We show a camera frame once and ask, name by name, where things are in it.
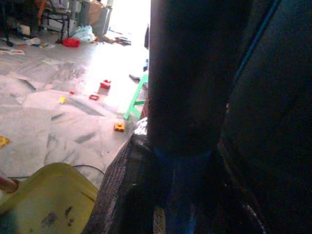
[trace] plastic bag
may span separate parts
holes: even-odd
[[[90,25],[87,26],[79,26],[72,38],[78,39],[80,41],[92,42],[96,39],[96,36],[92,32],[92,27]]]
[[[66,38],[63,41],[63,45],[67,47],[79,47],[80,46],[80,41],[75,38]]]

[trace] stain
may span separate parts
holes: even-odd
[[[36,88],[31,84],[29,83],[29,81],[27,80],[24,80],[24,79],[19,79],[20,82],[24,83],[26,86],[28,86],[28,88],[30,88],[31,90],[36,90]]]
[[[50,227],[56,220],[57,215],[55,213],[50,213],[46,218],[41,221],[41,227]]]
[[[67,218],[68,217],[68,214],[71,212],[72,210],[72,206],[68,207],[67,210],[65,211],[65,217]]]
[[[90,115],[93,115],[93,116],[104,116],[102,115],[100,112],[92,109],[91,107],[79,102],[79,101],[76,101],[72,98],[69,99],[71,101],[71,105],[77,107],[78,109],[82,110],[83,112],[87,113],[87,114],[90,114]]]
[[[75,142],[78,143],[78,144],[81,144],[81,143],[83,143],[83,142],[85,142],[85,141],[90,140],[90,139],[93,138],[95,135],[96,135],[95,132],[89,133],[89,134],[87,134],[87,135],[84,135],[84,136],[79,137],[77,140],[75,140]]]
[[[58,79],[62,82],[66,82],[73,79],[82,80],[86,70],[80,66],[71,62],[65,62],[58,64],[58,71],[52,75],[52,79]]]
[[[56,115],[56,116],[52,116],[51,120],[54,121],[58,118],[60,118],[61,116],[63,116],[64,114],[59,114],[59,115]]]
[[[53,134],[49,134],[49,136],[48,136],[48,142],[47,142],[47,148],[49,148],[49,146],[51,145],[51,144],[58,144],[58,140],[56,139],[56,137],[55,137],[55,135],[53,135]]]

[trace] yellow toy block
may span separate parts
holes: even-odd
[[[60,103],[60,104],[63,104],[65,101],[66,101],[66,98],[65,98],[65,97],[60,97],[60,98],[59,98],[59,103]]]
[[[10,139],[0,136],[0,148],[10,143]]]
[[[125,124],[124,123],[115,123],[114,124],[114,130],[118,132],[124,132],[125,131]]]

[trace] red plastic bag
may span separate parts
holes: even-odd
[[[67,47],[79,47],[80,41],[75,38],[66,38],[63,40],[63,45]]]

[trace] marble floor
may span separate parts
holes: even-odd
[[[56,35],[42,32],[40,39],[53,43]],[[83,43],[79,48],[56,44],[22,50],[25,55],[0,55],[0,136],[11,139],[0,149],[0,173],[30,176],[54,162],[105,172],[138,120],[122,116],[137,87],[128,74],[142,65],[145,49]],[[99,89],[104,79],[112,81],[109,90]],[[92,93],[100,99],[90,100]],[[66,98],[63,104],[60,97]],[[113,130],[118,121],[125,122],[124,133]],[[99,187],[100,171],[77,170]]]

